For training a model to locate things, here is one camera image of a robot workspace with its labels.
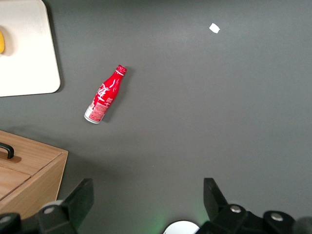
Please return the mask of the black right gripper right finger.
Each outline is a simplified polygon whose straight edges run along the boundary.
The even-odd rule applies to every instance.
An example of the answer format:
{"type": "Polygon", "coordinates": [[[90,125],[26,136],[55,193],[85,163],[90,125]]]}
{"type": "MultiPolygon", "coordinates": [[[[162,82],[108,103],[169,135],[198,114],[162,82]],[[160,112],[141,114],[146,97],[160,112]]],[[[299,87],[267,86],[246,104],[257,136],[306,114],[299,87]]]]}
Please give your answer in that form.
{"type": "Polygon", "coordinates": [[[247,219],[247,211],[229,204],[213,178],[203,182],[203,201],[209,221],[203,225],[205,234],[237,234],[247,219]]]}

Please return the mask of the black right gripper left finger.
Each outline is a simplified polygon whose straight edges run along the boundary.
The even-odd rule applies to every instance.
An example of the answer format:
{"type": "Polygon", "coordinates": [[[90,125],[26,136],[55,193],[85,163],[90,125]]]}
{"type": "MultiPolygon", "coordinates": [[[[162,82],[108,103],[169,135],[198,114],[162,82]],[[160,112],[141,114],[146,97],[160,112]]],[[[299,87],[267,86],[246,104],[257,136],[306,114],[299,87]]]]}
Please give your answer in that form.
{"type": "Polygon", "coordinates": [[[64,200],[45,205],[39,211],[39,233],[76,234],[93,203],[93,180],[85,178],[64,200]]]}

